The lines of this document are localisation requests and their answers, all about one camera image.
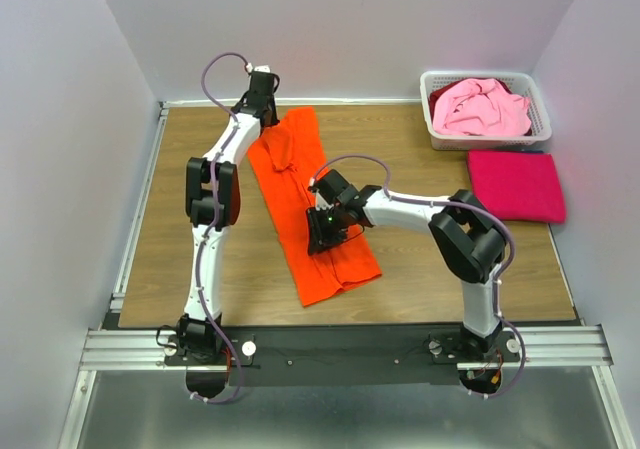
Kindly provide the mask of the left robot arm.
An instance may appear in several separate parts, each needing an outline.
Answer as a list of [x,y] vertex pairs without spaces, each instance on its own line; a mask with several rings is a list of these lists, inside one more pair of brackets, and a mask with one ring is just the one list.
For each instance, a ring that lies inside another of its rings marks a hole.
[[214,362],[226,346],[219,334],[222,259],[240,212],[238,167],[264,130],[277,123],[279,82],[267,66],[252,69],[248,89],[230,109],[217,142],[186,164],[185,212],[192,226],[194,253],[177,340],[179,348],[201,364]]

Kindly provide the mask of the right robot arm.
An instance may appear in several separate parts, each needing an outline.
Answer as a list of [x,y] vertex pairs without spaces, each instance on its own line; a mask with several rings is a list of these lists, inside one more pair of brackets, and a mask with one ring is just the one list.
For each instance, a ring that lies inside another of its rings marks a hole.
[[335,169],[311,178],[309,191],[315,198],[306,210],[310,255],[345,244],[353,226],[399,227],[430,234],[463,291],[464,315],[455,350],[474,361],[494,352],[504,327],[500,274],[512,239],[506,226],[472,192],[428,198],[393,192],[387,185],[358,189]]

